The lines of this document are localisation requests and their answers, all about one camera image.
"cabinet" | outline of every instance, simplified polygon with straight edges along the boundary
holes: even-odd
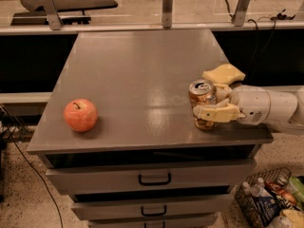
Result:
[[[80,33],[28,152],[89,227],[211,225],[273,140],[264,125],[195,127],[188,87],[223,63],[209,29]],[[77,98],[99,110],[86,133],[63,119]]]

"can lid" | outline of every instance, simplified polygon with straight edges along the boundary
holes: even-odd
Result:
[[[213,89],[213,87],[214,86],[211,81],[200,79],[200,80],[196,80],[190,85],[189,91],[196,95],[203,95],[210,92]]]

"metal post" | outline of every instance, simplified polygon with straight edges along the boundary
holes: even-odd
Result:
[[[236,27],[241,27],[244,25],[246,12],[249,6],[250,0],[238,0],[236,12],[232,18],[232,23]]]
[[[173,0],[162,0],[161,23],[165,29],[172,27],[172,6]]]
[[[50,28],[52,30],[59,30],[63,23],[57,13],[53,0],[40,0],[40,2],[44,6]]]

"drawer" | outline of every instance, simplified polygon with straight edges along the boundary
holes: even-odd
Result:
[[[240,183],[254,159],[190,161],[49,169],[47,177],[63,195],[224,186]]]
[[[154,196],[149,199],[80,202],[73,204],[72,210],[79,220],[168,217],[221,212],[234,199],[230,194],[163,199]]]
[[[191,217],[172,217],[167,219],[134,220],[116,219],[113,221],[90,221],[89,228],[190,228],[213,225],[216,214],[204,214]]]

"gray tabletop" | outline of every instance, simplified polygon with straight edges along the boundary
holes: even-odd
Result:
[[[84,32],[78,35],[28,146],[30,154],[270,143],[263,126],[196,128],[188,87],[227,59],[209,29]],[[87,98],[99,121],[71,130],[63,111]]]

